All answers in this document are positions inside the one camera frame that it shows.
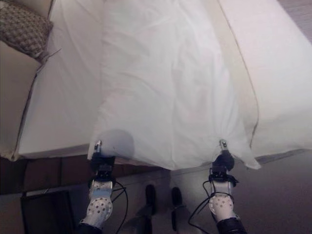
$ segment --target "decorative pillow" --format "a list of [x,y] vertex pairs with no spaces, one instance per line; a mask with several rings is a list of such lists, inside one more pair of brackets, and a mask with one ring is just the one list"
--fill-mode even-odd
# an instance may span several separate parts
[[45,57],[45,46],[53,24],[26,6],[0,1],[0,38],[9,46],[36,60]]

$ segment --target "metal clip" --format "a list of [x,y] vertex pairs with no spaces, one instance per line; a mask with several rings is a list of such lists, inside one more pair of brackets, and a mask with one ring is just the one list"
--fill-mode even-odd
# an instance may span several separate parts
[[220,140],[220,147],[221,147],[222,151],[228,150],[228,144],[226,143],[226,140],[224,140],[224,139]]
[[97,143],[94,145],[94,153],[101,153],[101,145],[102,141],[97,141]]

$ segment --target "bed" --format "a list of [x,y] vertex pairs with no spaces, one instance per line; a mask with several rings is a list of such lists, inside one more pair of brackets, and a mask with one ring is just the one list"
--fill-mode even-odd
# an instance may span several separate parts
[[[102,10],[109,2],[55,0],[48,43],[55,54],[36,78],[19,142],[21,156],[88,152],[105,95],[100,48]],[[312,149],[311,43],[275,0],[201,4],[229,70],[253,156]]]

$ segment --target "black cable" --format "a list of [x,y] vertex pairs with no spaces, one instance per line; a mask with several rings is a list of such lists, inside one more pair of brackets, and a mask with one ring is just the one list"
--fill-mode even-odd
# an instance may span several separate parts
[[[210,182],[210,183],[213,185],[213,188],[214,188],[214,192],[211,193],[211,195],[209,195],[209,193],[208,193],[208,191],[207,191],[207,189],[206,189],[206,187],[205,187],[205,184],[208,183],[208,182]],[[197,212],[197,210],[198,210],[204,203],[206,203],[206,204],[205,204],[203,207],[201,207],[201,209],[197,212],[197,214],[199,214],[199,213],[207,206],[207,204],[209,203],[210,198],[212,198],[212,197],[215,196],[216,194],[225,194],[225,195],[228,195],[228,196],[232,199],[232,202],[233,202],[233,203],[234,203],[234,198],[233,198],[233,196],[232,196],[231,194],[224,193],[224,192],[216,192],[216,190],[215,190],[215,183],[214,183],[213,180],[211,180],[211,181],[208,181],[208,180],[207,180],[207,181],[203,182],[202,186],[203,186],[203,188],[204,188],[204,190],[205,190],[205,192],[206,192],[206,194],[207,194],[208,197],[207,197],[205,200],[203,200],[203,201],[196,207],[196,209],[193,211],[193,213],[192,213],[191,216],[189,217],[188,224],[191,225],[191,226],[193,226],[193,227],[195,227],[195,228],[197,228],[197,229],[199,229],[199,230],[201,230],[201,231],[202,231],[203,233],[205,233],[205,234],[211,234],[211,233],[205,231],[204,229],[202,229],[201,227],[199,227],[199,226],[197,226],[197,225],[191,223],[191,219],[194,217],[194,215],[195,215],[195,213]]]
[[114,189],[113,192],[116,192],[116,191],[119,191],[119,190],[123,190],[123,188]]
[[211,233],[209,233],[209,232],[205,231],[204,229],[202,229],[201,227],[199,227],[199,226],[197,226],[197,225],[191,223],[191,219],[192,219],[193,216],[195,215],[196,211],[202,206],[202,204],[204,204],[206,201],[209,201],[209,199],[210,199],[210,197],[208,197],[208,198],[206,198],[205,200],[203,200],[203,201],[196,207],[196,209],[193,211],[193,213],[191,214],[191,216],[189,217],[189,220],[188,220],[189,225],[191,225],[191,226],[193,226],[193,227],[195,227],[195,228],[201,230],[201,231],[202,231],[203,233],[205,233],[205,234],[211,234]]
[[[205,187],[205,184],[208,183],[208,182],[209,182],[209,180],[206,180],[205,182],[203,182],[202,186],[203,186],[204,190],[206,191],[207,197],[210,197],[210,195],[209,195],[209,193],[208,193],[208,191],[207,191],[207,189],[206,189],[206,187]],[[206,204],[197,212],[197,215],[208,205],[208,203],[209,203],[209,200],[208,200],[208,201],[206,202]]]
[[208,191],[207,191],[207,189],[205,187],[205,184],[208,183],[208,182],[209,182],[209,180],[206,180],[205,182],[203,182],[203,188],[206,191],[207,197],[210,197],[210,195],[209,195],[209,193],[208,193]]
[[121,189],[122,189],[122,191],[112,200],[112,202],[114,202],[118,197],[120,197],[120,195],[122,195],[125,192],[125,190],[123,188],[121,188]]
[[122,184],[120,184],[119,182],[117,182],[117,181],[116,181],[116,184],[118,184],[118,185],[123,189],[123,191],[122,191],[118,196],[120,196],[123,192],[125,192],[125,195],[126,195],[126,211],[125,211],[125,216],[123,217],[123,220],[122,220],[120,226],[118,227],[118,229],[117,229],[117,231],[116,231],[116,234],[118,234],[119,231],[120,231],[120,229],[121,229],[121,227],[122,227],[122,225],[123,225],[123,223],[124,223],[125,220],[126,220],[126,217],[127,217],[129,199],[128,199],[128,193],[127,193],[127,191],[126,191],[126,188],[125,188]]

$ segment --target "black shoe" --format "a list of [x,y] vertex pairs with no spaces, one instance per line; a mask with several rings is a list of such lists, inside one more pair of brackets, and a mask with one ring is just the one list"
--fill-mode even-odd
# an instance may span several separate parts
[[174,205],[174,207],[179,207],[182,205],[182,194],[181,191],[178,187],[174,187],[171,190],[171,197],[172,197],[172,204]]
[[152,184],[149,184],[145,188],[146,205],[152,207],[152,215],[156,213],[156,190]]
[[176,232],[176,208],[182,205],[182,194],[178,187],[174,187],[171,190],[171,198],[172,204],[175,207],[175,209],[171,212],[171,224],[172,229]]

